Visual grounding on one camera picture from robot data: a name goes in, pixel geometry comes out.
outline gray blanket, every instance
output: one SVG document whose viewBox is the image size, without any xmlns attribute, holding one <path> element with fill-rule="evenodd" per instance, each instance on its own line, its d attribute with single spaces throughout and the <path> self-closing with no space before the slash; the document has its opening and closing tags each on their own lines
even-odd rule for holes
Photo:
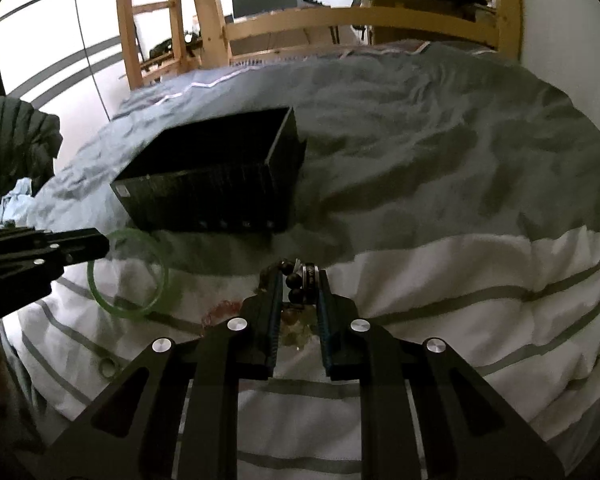
<svg viewBox="0 0 600 480">
<path fill-rule="evenodd" d="M 74 418 L 107 384 L 102 359 L 196 336 L 210 307 L 249 295 L 258 270 L 285 256 L 326 267 L 334 291 L 394 335 L 445 338 L 543 438 L 573 431 L 600 399 L 600 132 L 495 54 L 389 48 L 142 89 L 41 190 L 28 223 L 126 226 L 109 184 L 162 129 L 283 105 L 308 141 L 285 233 L 155 233 L 178 299 L 143 322 L 99 309 L 84 266 L 6 320 L 49 403 Z M 96 265 L 109 295 L 127 299 L 154 271 L 137 248 Z M 240 394 L 244 478 L 359 474 L 359 398 L 327 382 L 318 354 L 315 337 L 282 349 L 270 384 Z M 567 469 L 597 434 L 589 425 L 561 443 Z"/>
</svg>

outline black puffer jacket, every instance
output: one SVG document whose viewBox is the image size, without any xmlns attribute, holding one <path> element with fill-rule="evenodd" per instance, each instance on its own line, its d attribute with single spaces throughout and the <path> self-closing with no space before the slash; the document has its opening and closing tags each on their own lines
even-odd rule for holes
<svg viewBox="0 0 600 480">
<path fill-rule="evenodd" d="M 58 116 L 20 99 L 0 97 L 0 200 L 26 176 L 35 195 L 54 176 L 61 144 Z"/>
</svg>

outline light blue cloth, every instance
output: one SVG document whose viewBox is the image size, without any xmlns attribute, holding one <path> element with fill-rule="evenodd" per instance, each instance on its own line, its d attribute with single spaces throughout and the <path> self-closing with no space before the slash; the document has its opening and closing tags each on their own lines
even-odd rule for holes
<svg viewBox="0 0 600 480">
<path fill-rule="evenodd" d="M 27 211 L 33 204 L 31 179 L 21 178 L 15 187 L 2 197 L 0 201 L 0 227 L 7 222 L 14 222 L 16 227 L 25 226 Z"/>
</svg>

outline black box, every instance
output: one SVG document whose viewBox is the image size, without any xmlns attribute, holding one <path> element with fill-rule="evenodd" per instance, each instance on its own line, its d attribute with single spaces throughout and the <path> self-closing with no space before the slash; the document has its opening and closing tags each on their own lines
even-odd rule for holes
<svg viewBox="0 0 600 480">
<path fill-rule="evenodd" d="M 282 231 L 305 147 L 292 108 L 180 124 L 111 187 L 145 231 Z"/>
</svg>

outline wooden post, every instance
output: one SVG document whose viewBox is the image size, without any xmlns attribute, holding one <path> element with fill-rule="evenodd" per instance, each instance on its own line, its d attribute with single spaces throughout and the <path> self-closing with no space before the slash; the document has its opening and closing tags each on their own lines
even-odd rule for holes
<svg viewBox="0 0 600 480">
<path fill-rule="evenodd" d="M 498 25 L 498 51 L 512 59 L 522 49 L 522 0 L 493 0 Z"/>
<path fill-rule="evenodd" d="M 231 59 L 231 47 L 224 37 L 224 15 L 220 0 L 193 0 L 202 36 L 202 67 L 226 66 Z"/>
<path fill-rule="evenodd" d="M 184 26 L 182 25 L 182 3 L 181 0 L 170 0 L 174 5 L 169 7 L 169 18 L 171 22 L 171 46 L 173 57 L 178 61 L 178 73 L 187 71 L 187 45 L 184 41 Z"/>
<path fill-rule="evenodd" d="M 142 86 L 142 73 L 136 51 L 136 26 L 134 23 L 133 4 L 131 0 L 116 0 L 118 9 L 118 28 L 122 44 L 122 59 L 125 62 L 126 78 L 129 88 L 135 90 Z"/>
</svg>

